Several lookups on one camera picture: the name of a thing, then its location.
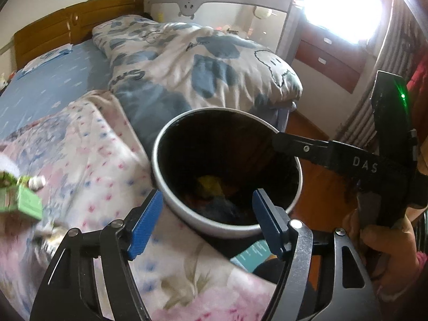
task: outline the blue gripper pad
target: blue gripper pad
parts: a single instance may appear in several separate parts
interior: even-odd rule
[[[127,251],[130,261],[143,253],[162,208],[162,193],[154,189],[144,203],[133,208],[125,218],[125,229],[130,234],[130,244]]]
[[[288,227],[283,217],[288,220],[290,218],[283,208],[272,203],[264,189],[254,191],[252,203],[255,217],[262,229],[270,252],[282,259],[286,252],[284,239],[287,239],[288,234]]]

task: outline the wooden drawer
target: wooden drawer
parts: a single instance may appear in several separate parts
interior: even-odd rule
[[[325,51],[301,41],[296,59],[321,72],[346,91],[352,93],[360,74]]]
[[[326,29],[306,22],[303,27],[302,41],[327,52],[359,74],[364,69],[367,52]]]

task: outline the red cloth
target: red cloth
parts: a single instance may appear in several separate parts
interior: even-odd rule
[[[407,84],[413,126],[422,143],[428,136],[428,50],[425,50],[412,79]]]

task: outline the wooden floor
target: wooden floor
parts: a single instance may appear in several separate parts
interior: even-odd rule
[[[288,121],[287,133],[326,140],[328,137],[306,118],[293,112]],[[300,159],[303,170],[303,189],[292,217],[303,221],[309,228],[332,231],[340,227],[343,217],[357,207],[353,197],[345,201],[345,180],[322,166]],[[309,279],[316,287],[320,259],[314,257]]]

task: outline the floral sheet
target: floral sheet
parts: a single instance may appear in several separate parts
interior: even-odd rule
[[[12,134],[3,147],[21,173],[47,179],[38,192],[41,222],[0,217],[0,289],[28,320],[45,270],[35,231],[52,221],[93,231],[124,218],[152,189],[150,163],[110,92],[89,92]],[[232,265],[167,207],[131,269],[154,321],[258,321],[275,289]],[[113,318],[100,260],[95,275],[103,314]]]
[[[296,73],[269,49],[209,27],[127,15],[96,26],[93,42],[110,61],[110,90],[149,156],[162,127],[183,112],[240,109],[282,131],[278,108],[302,93]]]

